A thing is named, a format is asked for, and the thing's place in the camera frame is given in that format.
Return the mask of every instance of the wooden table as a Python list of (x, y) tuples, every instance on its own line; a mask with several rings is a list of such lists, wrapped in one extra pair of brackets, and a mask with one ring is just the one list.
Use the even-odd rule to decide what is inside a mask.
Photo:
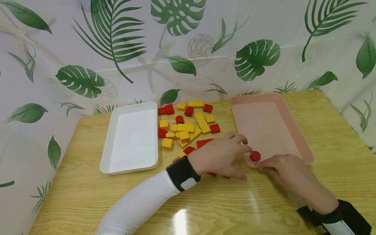
[[(283, 96), (315, 154), (312, 170), (319, 180), (338, 198), (353, 203), (376, 228), (375, 157), (321, 92)], [(234, 131), (229, 100), (212, 104), (221, 127), (221, 133), (214, 136)], [(171, 123), (174, 117), (168, 117)], [(109, 119), (110, 114), (104, 114), (80, 120), (31, 235), (94, 234), (102, 216), (119, 198), (164, 170), (182, 151), (179, 145), (172, 152), (160, 149), (154, 170), (102, 174), (99, 163)], [(239, 165), (248, 182), (204, 175), (201, 183), (164, 204), (136, 234), (317, 234), (265, 174), (246, 168), (243, 162)]]

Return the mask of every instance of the white tray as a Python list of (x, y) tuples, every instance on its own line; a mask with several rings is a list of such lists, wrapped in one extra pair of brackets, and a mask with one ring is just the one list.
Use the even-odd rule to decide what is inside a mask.
[(113, 110), (100, 161), (102, 173), (122, 174), (157, 167), (157, 111), (154, 101)]

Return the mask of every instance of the plastic tray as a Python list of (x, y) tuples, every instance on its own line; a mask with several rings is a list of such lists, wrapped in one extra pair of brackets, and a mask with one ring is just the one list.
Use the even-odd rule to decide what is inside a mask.
[[(261, 154), (260, 161), (276, 154), (293, 154), (307, 164), (314, 161), (285, 100), (279, 94), (235, 96), (230, 100), (235, 126), (247, 137), (249, 146)], [(254, 168), (249, 153), (244, 154), (247, 166)]]
[(156, 102), (113, 110), (99, 167), (102, 173), (121, 174), (157, 167), (157, 110)]

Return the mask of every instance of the hand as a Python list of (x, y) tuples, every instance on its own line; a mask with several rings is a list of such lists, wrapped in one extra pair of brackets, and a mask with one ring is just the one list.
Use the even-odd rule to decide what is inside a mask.
[(246, 181), (247, 176), (234, 168), (233, 163), (240, 154), (253, 151), (247, 144), (248, 140), (244, 135), (229, 132), (224, 137), (214, 139), (190, 153), (188, 160), (198, 175), (213, 172)]
[(297, 156), (274, 155), (255, 164), (267, 171), (286, 191), (301, 197), (320, 214), (329, 214), (338, 207), (337, 198), (325, 188), (311, 169)]

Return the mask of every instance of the pink tray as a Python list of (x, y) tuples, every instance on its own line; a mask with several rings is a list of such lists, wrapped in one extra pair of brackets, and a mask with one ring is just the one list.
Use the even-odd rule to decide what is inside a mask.
[[(279, 94), (235, 96), (230, 100), (235, 126), (248, 139), (261, 160), (275, 154), (293, 154), (307, 164), (314, 161), (308, 143)], [(244, 154), (248, 167), (254, 168), (249, 153)]]

